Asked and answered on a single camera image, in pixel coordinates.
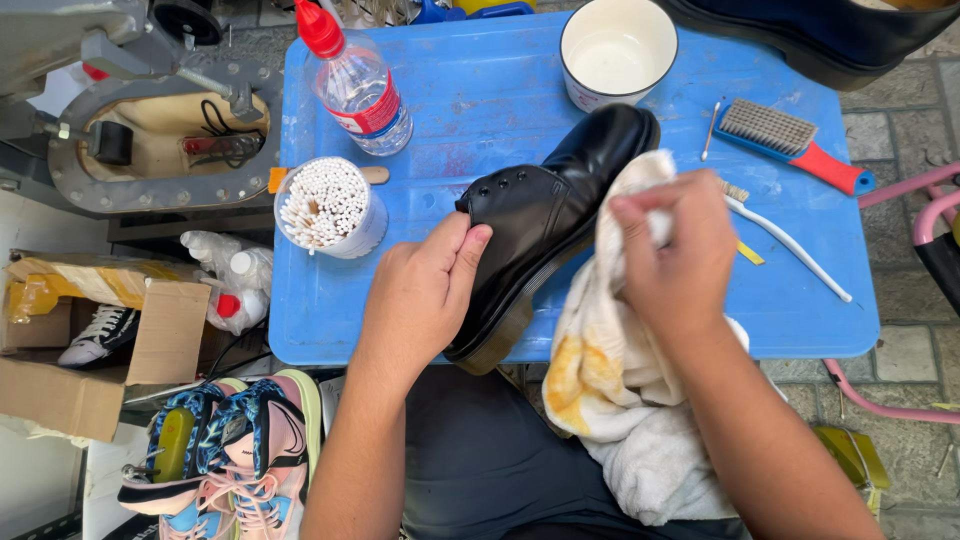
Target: black leather boot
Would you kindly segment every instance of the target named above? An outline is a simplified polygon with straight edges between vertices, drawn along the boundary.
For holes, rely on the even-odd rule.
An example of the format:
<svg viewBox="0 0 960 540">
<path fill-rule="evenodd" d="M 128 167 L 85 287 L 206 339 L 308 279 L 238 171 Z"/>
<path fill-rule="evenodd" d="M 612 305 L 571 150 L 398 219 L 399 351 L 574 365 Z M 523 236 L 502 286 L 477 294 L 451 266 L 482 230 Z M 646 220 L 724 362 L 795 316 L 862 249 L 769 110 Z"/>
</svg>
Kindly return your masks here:
<svg viewBox="0 0 960 540">
<path fill-rule="evenodd" d="M 777 47 L 790 67 L 837 90 L 890 71 L 960 15 L 960 0 L 654 0 L 679 24 Z"/>
<path fill-rule="evenodd" d="M 558 268 L 593 241 L 597 210 L 627 163 L 657 148 L 648 110 L 607 105 L 588 114 L 542 165 L 485 176 L 457 201 L 470 224 L 493 227 L 470 307 L 444 356 L 474 375 L 496 367 L 533 318 L 531 300 Z"/>
</svg>

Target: blue plastic table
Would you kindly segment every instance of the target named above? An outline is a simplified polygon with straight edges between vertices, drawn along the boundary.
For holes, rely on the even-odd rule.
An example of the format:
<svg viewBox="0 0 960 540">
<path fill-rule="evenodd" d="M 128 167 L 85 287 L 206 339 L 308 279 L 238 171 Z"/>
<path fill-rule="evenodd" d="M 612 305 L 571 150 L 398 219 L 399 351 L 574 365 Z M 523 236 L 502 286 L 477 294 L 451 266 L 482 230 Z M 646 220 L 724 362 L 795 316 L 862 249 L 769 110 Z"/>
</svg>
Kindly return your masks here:
<svg viewBox="0 0 960 540">
<path fill-rule="evenodd" d="M 290 46 L 280 164 L 342 156 L 359 166 L 387 166 L 390 181 L 373 189 L 390 221 L 380 246 L 354 260 L 310 257 L 276 231 L 270 344 L 281 360 L 346 363 L 380 255 L 398 241 L 422 240 L 476 178 L 540 163 L 584 116 L 567 98 L 561 71 L 560 33 L 569 17 L 558 12 L 370 31 L 415 123 L 407 147 L 385 159 L 361 151 L 318 107 L 303 80 L 307 50 L 299 39 Z M 766 264 L 737 256 L 727 313 L 750 334 L 754 357 L 865 353 L 879 323 L 856 201 L 799 169 L 716 138 L 700 163 L 713 104 L 734 97 L 814 122 L 817 143 L 845 160 L 836 93 L 792 71 L 776 50 L 685 29 L 679 34 L 676 63 L 640 103 L 660 120 L 660 147 L 673 150 L 682 171 L 713 167 L 749 190 L 747 207 L 791 233 L 853 295 L 844 304 L 773 236 L 735 216 L 741 238 Z M 540 289 L 534 320 L 506 361 L 549 359 L 570 278 L 590 255 L 573 259 Z"/>
</svg>

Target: dark pants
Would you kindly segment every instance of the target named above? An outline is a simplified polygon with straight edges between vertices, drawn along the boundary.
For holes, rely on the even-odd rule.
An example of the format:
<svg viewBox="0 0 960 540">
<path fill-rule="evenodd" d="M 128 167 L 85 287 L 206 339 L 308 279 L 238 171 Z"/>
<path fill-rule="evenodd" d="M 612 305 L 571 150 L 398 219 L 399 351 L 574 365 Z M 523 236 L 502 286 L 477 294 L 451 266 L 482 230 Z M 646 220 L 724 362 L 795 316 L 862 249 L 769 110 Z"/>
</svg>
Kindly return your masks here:
<svg viewBox="0 0 960 540">
<path fill-rule="evenodd" d="M 600 465 L 563 440 L 499 373 L 427 367 L 407 396 L 403 527 L 413 540 L 495 539 L 532 522 L 636 531 L 640 538 L 727 540 L 739 519 L 648 528 L 625 515 Z"/>
</svg>

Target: bottle label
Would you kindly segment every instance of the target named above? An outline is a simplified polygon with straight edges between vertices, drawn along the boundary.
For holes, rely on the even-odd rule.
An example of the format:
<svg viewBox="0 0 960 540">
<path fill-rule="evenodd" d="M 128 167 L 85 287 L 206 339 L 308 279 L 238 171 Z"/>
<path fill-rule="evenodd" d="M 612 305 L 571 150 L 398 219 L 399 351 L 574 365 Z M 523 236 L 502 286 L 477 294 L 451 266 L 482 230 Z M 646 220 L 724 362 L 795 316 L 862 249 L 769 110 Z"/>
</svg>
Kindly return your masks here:
<svg viewBox="0 0 960 540">
<path fill-rule="evenodd" d="M 387 88 L 373 105 L 359 112 L 339 112 L 327 108 L 343 128 L 356 136 L 377 138 L 387 133 L 400 118 L 400 93 L 394 76 L 387 71 Z"/>
</svg>

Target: stained towel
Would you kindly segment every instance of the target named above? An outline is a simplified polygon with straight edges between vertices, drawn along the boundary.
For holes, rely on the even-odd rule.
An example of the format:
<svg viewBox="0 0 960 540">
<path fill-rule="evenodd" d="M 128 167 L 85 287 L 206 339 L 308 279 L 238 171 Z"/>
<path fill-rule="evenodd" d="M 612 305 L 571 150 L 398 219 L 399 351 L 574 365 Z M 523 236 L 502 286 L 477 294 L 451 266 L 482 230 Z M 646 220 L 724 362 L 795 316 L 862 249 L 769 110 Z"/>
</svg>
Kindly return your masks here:
<svg viewBox="0 0 960 540">
<path fill-rule="evenodd" d="M 647 526 L 735 516 L 710 465 L 681 381 L 652 334 L 617 293 L 624 285 L 623 232 L 611 197 L 676 180 L 669 151 L 632 160 L 600 208 L 596 253 L 577 272 L 557 322 L 543 382 L 547 415 L 603 466 L 623 511 Z M 649 212 L 657 247 L 670 238 L 668 211 Z M 744 349 L 747 333 L 728 317 Z"/>
</svg>

